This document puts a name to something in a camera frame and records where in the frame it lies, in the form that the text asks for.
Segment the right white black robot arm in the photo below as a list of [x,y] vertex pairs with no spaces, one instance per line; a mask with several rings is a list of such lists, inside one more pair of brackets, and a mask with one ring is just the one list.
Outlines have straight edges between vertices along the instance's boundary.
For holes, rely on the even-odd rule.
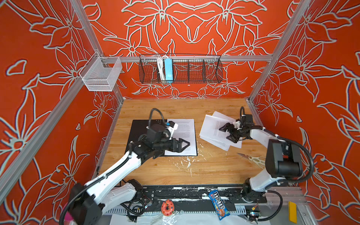
[[267,148],[265,168],[256,176],[246,179],[242,185],[241,195],[246,203],[253,203],[266,193],[272,193],[279,197],[279,206],[267,217],[261,217],[259,213],[247,212],[244,218],[249,222],[269,221],[281,211],[283,197],[272,190],[272,187],[283,183],[306,182],[315,171],[314,160],[302,144],[255,125],[252,115],[246,114],[244,107],[240,109],[239,119],[224,124],[218,130],[228,133],[226,139],[233,143],[256,140]]

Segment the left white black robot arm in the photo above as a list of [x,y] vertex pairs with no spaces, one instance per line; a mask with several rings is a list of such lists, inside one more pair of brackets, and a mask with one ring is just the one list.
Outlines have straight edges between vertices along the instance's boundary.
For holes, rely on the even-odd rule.
[[132,201],[138,189],[128,182],[116,187],[128,174],[139,168],[148,159],[164,156],[165,151],[182,153],[190,142],[173,137],[178,124],[173,121],[162,121],[162,124],[151,124],[149,116],[147,133],[136,142],[128,144],[125,155],[98,177],[72,187],[67,205],[61,212],[59,224],[63,225],[65,216],[70,214],[78,225],[94,225],[102,214],[113,206]]

